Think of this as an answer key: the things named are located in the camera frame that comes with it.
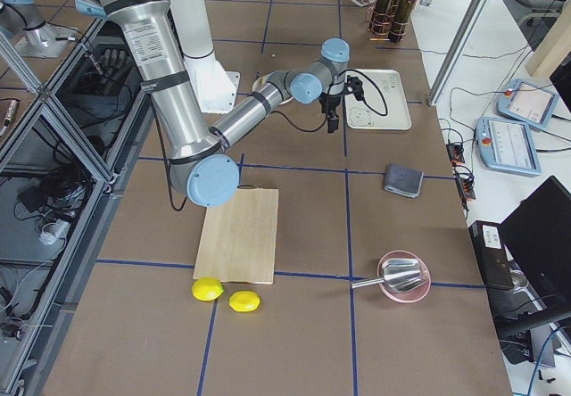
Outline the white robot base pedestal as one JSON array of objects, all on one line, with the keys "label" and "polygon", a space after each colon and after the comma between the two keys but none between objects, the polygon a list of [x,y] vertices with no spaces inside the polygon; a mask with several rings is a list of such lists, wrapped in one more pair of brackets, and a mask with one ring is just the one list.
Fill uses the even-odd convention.
[{"label": "white robot base pedestal", "polygon": [[234,107],[240,74],[218,61],[204,0],[170,0],[183,61],[200,109],[227,113]]}]

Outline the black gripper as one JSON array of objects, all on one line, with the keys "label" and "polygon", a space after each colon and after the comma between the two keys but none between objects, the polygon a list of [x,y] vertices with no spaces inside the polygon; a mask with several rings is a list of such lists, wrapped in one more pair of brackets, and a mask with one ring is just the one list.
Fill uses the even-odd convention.
[{"label": "black gripper", "polygon": [[346,95],[353,95],[357,101],[362,101],[362,81],[358,77],[348,76],[346,80],[332,84],[319,96],[321,111],[325,114],[327,122],[328,134],[333,134],[339,129],[339,116],[336,108]]}]

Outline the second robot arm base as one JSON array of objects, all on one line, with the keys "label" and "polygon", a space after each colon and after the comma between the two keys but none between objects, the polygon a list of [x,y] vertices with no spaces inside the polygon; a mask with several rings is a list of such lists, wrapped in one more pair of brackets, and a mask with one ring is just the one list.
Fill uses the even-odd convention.
[{"label": "second robot arm base", "polygon": [[49,59],[62,54],[70,36],[48,24],[34,0],[1,0],[1,33],[7,39],[22,35],[15,45],[19,55]]}]

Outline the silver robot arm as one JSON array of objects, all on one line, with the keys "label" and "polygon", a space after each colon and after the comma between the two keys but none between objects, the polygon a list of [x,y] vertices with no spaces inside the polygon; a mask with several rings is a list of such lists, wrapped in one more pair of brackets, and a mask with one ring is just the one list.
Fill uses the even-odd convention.
[{"label": "silver robot arm", "polygon": [[79,12],[122,30],[170,141],[165,164],[170,186],[193,203],[228,201],[239,185],[236,163],[225,154],[282,102],[320,100],[336,107],[344,94],[350,46],[338,37],[300,70],[277,70],[215,124],[208,126],[199,87],[227,93],[229,79],[215,58],[204,0],[75,0]]}]

